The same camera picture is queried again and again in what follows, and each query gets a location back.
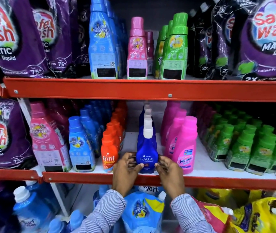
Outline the row of tall blue bottles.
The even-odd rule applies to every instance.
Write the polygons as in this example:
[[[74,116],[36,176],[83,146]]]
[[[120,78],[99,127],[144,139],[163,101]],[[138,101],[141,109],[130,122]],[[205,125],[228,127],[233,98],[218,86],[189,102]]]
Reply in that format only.
[[[109,0],[91,0],[88,52],[92,79],[124,78],[122,34]]]

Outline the blue bottle with white cap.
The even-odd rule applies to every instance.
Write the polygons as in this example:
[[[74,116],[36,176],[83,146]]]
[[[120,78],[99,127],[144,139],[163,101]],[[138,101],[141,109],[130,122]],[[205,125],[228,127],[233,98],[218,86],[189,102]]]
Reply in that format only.
[[[25,186],[13,192],[15,205],[13,211],[21,226],[21,233],[48,233],[49,224],[55,218],[50,207]]]
[[[35,180],[26,180],[25,183],[26,188],[30,192],[36,193],[48,205],[54,215],[58,214],[61,207],[49,183],[44,182],[39,184]]]

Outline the small light blue bottle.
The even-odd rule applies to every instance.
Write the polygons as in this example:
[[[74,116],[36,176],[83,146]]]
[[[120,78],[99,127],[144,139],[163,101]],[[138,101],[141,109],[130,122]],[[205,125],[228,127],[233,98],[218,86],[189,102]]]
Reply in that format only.
[[[85,216],[80,210],[73,211],[67,224],[66,233],[72,233],[74,230],[78,229],[86,218],[87,216]]]
[[[67,222],[58,218],[53,219],[49,224],[47,233],[66,233]]]

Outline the tall pink softener bottle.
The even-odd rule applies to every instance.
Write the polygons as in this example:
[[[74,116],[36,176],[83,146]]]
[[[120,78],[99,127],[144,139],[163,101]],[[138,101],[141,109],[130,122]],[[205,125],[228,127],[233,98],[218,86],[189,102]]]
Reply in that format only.
[[[147,58],[144,19],[133,17],[128,41],[127,79],[147,79]]]
[[[153,39],[153,32],[147,31],[146,32],[147,38],[147,62],[148,62],[148,75],[152,75],[153,70],[153,61],[154,61],[154,39]]]

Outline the row of magenta bottles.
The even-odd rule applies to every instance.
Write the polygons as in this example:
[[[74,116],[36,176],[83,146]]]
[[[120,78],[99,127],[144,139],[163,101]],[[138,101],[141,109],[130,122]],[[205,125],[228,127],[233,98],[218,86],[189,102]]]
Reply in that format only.
[[[205,101],[194,101],[189,114],[197,118],[197,132],[200,140],[203,139],[206,129],[209,127],[211,119],[216,111],[212,108],[210,103]]]

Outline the red and yellow pouch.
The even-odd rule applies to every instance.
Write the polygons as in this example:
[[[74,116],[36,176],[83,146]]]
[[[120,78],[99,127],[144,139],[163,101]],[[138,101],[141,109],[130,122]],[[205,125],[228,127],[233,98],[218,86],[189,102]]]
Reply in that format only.
[[[227,224],[230,222],[231,216],[233,216],[233,210],[193,199],[214,231],[216,233],[226,233]]]

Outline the person's left forearm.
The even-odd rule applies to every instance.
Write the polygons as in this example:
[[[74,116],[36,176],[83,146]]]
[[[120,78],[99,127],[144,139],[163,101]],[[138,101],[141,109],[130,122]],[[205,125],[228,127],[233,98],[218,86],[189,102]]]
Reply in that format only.
[[[123,214],[128,191],[108,190],[81,226],[71,233],[109,233]]]

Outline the person's right hand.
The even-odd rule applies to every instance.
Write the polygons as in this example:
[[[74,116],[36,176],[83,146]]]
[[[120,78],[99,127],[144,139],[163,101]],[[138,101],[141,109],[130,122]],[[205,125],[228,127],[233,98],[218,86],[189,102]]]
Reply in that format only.
[[[156,164],[166,167],[166,175],[160,177],[161,184],[172,200],[185,194],[183,171],[177,163],[166,156],[159,156]]]

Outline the row of dark blue bottles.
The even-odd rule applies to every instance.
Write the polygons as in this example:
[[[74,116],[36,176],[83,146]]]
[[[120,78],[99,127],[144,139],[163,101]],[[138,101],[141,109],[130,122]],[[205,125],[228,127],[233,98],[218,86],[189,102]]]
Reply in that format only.
[[[154,141],[156,141],[156,130],[155,130],[155,125],[154,125],[154,122],[152,119],[152,109],[151,109],[150,103],[148,101],[144,102],[143,110],[139,116],[139,133],[138,133],[138,140],[137,140],[138,146],[140,146],[144,141],[143,130],[144,130],[144,127],[146,127],[146,126],[152,126],[152,128],[153,128],[152,139]]]

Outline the group of small green bottles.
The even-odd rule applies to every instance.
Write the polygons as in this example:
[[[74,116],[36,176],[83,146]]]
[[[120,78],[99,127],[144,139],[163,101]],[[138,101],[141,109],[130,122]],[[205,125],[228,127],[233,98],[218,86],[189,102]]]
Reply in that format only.
[[[210,159],[255,175],[276,172],[276,102],[209,102],[216,111],[201,140]]]

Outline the blue softener refill pouch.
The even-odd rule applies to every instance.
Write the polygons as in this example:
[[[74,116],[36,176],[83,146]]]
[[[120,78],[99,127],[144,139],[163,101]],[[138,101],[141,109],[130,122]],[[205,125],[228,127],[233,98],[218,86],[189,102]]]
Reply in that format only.
[[[167,194],[156,197],[145,192],[133,192],[124,198],[126,207],[121,216],[126,233],[161,233]]]
[[[138,186],[138,191],[158,197],[164,188],[162,186]]]
[[[110,186],[107,184],[103,184],[99,186],[99,189],[93,195],[93,210],[95,209],[98,202],[105,195],[105,193],[110,189]]]

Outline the row of orange bottles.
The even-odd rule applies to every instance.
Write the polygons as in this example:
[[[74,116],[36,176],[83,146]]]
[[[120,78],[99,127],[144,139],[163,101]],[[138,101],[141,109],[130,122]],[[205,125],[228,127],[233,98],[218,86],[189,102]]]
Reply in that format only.
[[[101,159],[106,173],[113,173],[113,167],[120,159],[125,139],[127,112],[127,102],[119,100],[103,132]]]

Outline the person's left hand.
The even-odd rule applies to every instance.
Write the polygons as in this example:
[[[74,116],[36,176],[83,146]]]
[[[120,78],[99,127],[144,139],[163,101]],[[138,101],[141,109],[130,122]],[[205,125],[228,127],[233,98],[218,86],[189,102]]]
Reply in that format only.
[[[136,163],[136,153],[125,153],[113,166],[112,190],[117,191],[122,197],[128,194],[136,180],[136,178],[127,177],[126,167],[130,163]]]

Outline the dark purple detergent pouch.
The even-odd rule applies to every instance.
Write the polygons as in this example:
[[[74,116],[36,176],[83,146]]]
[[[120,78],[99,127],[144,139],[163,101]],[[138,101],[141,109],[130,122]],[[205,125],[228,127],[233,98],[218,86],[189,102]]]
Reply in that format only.
[[[79,27],[79,46],[80,55],[77,66],[79,77],[90,76],[89,62],[89,23],[90,23],[90,0],[77,0],[78,27]]]

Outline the row of small blue bottles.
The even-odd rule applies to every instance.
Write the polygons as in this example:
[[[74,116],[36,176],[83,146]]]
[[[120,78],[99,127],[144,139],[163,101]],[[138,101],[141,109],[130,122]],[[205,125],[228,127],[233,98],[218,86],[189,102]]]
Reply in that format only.
[[[109,100],[91,100],[68,119],[69,155],[75,172],[93,172],[101,157],[103,132],[112,117]]]

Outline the tall green softener bottle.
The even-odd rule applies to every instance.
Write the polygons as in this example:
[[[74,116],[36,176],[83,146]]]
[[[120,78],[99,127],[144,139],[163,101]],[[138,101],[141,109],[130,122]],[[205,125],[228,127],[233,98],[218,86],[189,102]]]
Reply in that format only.
[[[173,25],[173,20],[170,20],[168,23],[168,27],[167,27],[167,31],[166,31],[166,35],[165,35],[164,46],[167,46],[167,44],[168,44],[168,37],[170,35],[170,30],[171,30],[172,25]]]
[[[157,39],[154,61],[153,61],[153,76],[155,79],[160,78],[160,66],[161,66],[163,46],[164,46],[164,41],[166,39],[167,30],[168,30],[168,25],[164,25],[162,29],[159,31],[159,35]]]
[[[184,80],[188,61],[188,13],[173,16],[167,46],[163,47],[160,79]]]

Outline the yellow detergent pouch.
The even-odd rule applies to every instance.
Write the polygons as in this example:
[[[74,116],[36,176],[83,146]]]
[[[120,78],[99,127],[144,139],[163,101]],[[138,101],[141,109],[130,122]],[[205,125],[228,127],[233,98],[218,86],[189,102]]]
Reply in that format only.
[[[266,197],[233,210],[227,233],[276,233],[276,198]]]
[[[205,189],[197,190],[196,199],[202,202],[216,204],[231,209],[245,205],[249,199],[250,190],[244,189]]]
[[[265,190],[250,190],[248,203],[260,200],[266,197],[275,197],[276,191],[265,191]]]

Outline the black pouch with white cap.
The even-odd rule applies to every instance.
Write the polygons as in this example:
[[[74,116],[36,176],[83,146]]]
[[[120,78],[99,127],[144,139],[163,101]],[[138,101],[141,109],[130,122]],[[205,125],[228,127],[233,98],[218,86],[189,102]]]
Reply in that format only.
[[[189,12],[186,72],[196,78],[205,78],[211,66],[211,13],[214,6],[215,2],[210,0]]]
[[[231,58],[231,38],[235,22],[233,0],[214,0],[211,11],[211,65],[205,80],[226,80]]]

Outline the purple pouch with green patch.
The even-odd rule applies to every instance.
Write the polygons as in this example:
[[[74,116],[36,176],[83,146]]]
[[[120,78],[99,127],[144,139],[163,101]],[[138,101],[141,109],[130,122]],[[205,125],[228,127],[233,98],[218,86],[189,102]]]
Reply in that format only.
[[[276,81],[276,0],[232,0],[228,80]]]

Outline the large pink softener bottle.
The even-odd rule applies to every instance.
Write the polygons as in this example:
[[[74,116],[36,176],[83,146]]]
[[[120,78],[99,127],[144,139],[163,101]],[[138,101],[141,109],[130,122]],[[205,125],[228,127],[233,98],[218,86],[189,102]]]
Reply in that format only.
[[[56,121],[65,140],[69,138],[69,121],[64,108],[56,101],[56,99],[47,99],[48,113],[52,119]]]
[[[39,166],[46,172],[69,172],[72,164],[62,129],[43,102],[31,102],[30,107],[32,149]]]

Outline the long red shelf beam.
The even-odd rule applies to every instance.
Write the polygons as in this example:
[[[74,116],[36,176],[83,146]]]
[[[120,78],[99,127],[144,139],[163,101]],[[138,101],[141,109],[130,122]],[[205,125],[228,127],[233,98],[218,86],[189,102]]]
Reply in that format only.
[[[112,184],[111,173],[43,172],[42,180],[48,183]],[[186,187],[215,189],[276,190],[276,178],[224,178],[184,176]]]
[[[4,78],[15,98],[276,102],[276,81]]]

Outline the person's right forearm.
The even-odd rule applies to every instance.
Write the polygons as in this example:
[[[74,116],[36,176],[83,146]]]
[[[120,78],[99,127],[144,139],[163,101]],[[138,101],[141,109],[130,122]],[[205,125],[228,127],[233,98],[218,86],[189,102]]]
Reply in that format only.
[[[189,194],[181,194],[171,201],[171,210],[183,233],[216,233]]]

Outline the dark blue white-capped bottle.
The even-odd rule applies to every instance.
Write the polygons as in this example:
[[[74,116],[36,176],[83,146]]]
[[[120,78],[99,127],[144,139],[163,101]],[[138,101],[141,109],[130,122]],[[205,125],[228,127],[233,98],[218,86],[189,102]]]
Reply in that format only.
[[[152,125],[143,128],[143,139],[140,148],[136,152],[136,163],[143,164],[140,174],[152,174],[155,171],[155,164],[158,162],[156,138],[154,138]]]

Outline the pink stain remover bottle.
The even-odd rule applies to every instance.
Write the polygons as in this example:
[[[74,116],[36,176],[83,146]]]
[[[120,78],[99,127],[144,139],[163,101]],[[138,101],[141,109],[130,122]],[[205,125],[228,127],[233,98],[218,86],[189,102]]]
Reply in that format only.
[[[178,109],[178,111],[175,114],[175,117],[173,118],[172,123],[167,131],[164,155],[170,159],[173,156],[177,135],[181,129],[181,126],[183,125],[183,123],[185,121],[186,115],[187,115],[186,109],[181,109],[181,108]]]
[[[167,131],[172,124],[172,121],[180,108],[180,101],[167,101],[166,108],[163,114],[163,120],[160,129],[161,145],[166,145]]]
[[[177,135],[177,141],[172,155],[172,160],[182,169],[183,175],[188,175],[194,170],[197,137],[197,118],[186,116]]]

